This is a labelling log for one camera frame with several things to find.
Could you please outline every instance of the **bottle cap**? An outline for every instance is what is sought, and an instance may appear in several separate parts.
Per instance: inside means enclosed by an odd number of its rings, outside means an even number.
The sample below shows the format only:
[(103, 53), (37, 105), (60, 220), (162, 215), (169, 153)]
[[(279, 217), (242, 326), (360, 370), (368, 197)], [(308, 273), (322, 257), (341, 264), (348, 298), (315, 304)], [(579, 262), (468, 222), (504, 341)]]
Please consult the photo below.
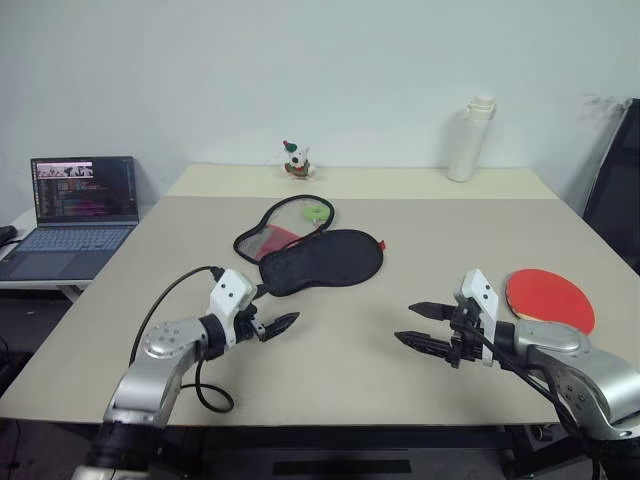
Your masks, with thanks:
[(496, 99), (492, 95), (477, 95), (467, 105), (464, 118), (470, 120), (491, 120), (496, 113)]

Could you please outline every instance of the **laptop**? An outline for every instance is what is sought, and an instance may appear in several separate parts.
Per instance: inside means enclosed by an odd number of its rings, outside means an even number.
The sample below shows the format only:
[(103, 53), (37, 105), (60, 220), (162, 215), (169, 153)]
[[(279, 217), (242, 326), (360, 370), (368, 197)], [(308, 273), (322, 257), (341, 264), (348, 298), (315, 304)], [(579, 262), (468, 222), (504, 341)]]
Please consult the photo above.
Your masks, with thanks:
[(91, 280), (138, 224), (132, 157), (34, 158), (37, 228), (0, 280)]

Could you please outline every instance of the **laptop keyboard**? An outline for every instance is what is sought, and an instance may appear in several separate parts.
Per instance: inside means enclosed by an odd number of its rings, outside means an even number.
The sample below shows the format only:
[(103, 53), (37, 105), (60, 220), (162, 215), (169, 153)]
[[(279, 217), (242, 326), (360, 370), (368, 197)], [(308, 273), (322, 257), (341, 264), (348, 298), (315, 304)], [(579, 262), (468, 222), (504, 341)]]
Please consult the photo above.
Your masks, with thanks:
[(131, 232), (130, 228), (38, 228), (16, 251), (80, 252), (115, 250)]

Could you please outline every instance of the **laptop screen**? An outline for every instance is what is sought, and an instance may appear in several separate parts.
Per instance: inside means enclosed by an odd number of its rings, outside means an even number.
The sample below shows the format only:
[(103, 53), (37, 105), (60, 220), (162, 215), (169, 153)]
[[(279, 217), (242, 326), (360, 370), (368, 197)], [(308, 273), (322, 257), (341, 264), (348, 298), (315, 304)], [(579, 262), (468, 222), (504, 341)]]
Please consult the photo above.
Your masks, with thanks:
[(131, 157), (34, 158), (38, 225), (138, 222)]

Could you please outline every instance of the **beige table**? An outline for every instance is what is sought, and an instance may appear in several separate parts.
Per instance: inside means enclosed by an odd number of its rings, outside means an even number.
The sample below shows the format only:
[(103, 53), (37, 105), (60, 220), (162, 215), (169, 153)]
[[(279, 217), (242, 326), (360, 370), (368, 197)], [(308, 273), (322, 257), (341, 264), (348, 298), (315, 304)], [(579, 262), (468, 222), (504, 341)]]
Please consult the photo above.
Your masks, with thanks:
[[(338, 227), (385, 240), (384, 265), (364, 284), (309, 289), (257, 302), (264, 320), (300, 311), (286, 334), (239, 345), (207, 364), (203, 380), (237, 401), (228, 415), (183, 392), (171, 424), (486, 425), (555, 421), (515, 375), (479, 362), (453, 370), (393, 337), (444, 324), (407, 310), (452, 302), (461, 276), (481, 268), (497, 289), (525, 267), (546, 268), (590, 297), (599, 347), (638, 366), (640, 283), (634, 272), (529, 170), (484, 170), (453, 184), (439, 170), (321, 171), (306, 183), (277, 169), (193, 165), (131, 234), (0, 400), (0, 416), (99, 422), (126, 369), (134, 334), (157, 295), (202, 264), (257, 268), (232, 250), (274, 199), (310, 192), (334, 203)], [(189, 279), (153, 322), (201, 315), (211, 280)], [(511, 319), (504, 302), (501, 319)], [(185, 378), (192, 378), (191, 370)]]

